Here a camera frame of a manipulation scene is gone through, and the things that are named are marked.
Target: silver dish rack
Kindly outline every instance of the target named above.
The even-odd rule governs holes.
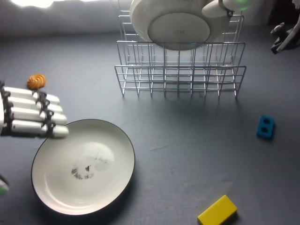
[[[246,72],[241,66],[245,43],[239,42],[244,17],[233,15],[226,31],[211,43],[176,43],[179,50],[168,50],[143,42],[130,22],[129,10],[120,4],[121,40],[117,42],[120,65],[115,66],[122,95],[126,90],[189,92],[233,92],[238,96]],[[190,50],[180,50],[189,44]]]

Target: brown swirl object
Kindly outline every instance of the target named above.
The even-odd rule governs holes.
[[[34,74],[28,78],[27,87],[30,90],[38,90],[45,86],[46,77],[43,74]]]

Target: gray tabletop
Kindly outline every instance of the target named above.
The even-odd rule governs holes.
[[[235,225],[295,225],[300,200],[300,48],[273,55],[271,28],[245,28],[247,66],[238,101],[232,94],[127,92],[113,66],[119,35],[35,37],[0,41],[0,76],[25,88],[28,76],[48,77],[68,121],[112,122],[130,137],[133,179],[112,205],[84,217],[58,215],[37,200],[30,170],[41,139],[3,137],[0,173],[11,191],[0,198],[0,225],[196,225],[222,195],[237,205]],[[261,115],[273,116],[274,140],[255,136]]]

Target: gray wall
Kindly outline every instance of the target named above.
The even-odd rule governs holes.
[[[129,8],[132,0],[120,0]],[[246,25],[265,24],[274,0],[256,0]],[[61,1],[49,8],[19,7],[0,0],[0,36],[118,32],[118,0]]]

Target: yellow sponge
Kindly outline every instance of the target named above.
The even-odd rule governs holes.
[[[198,220],[203,225],[220,225],[237,210],[233,202],[224,195],[198,216]]]

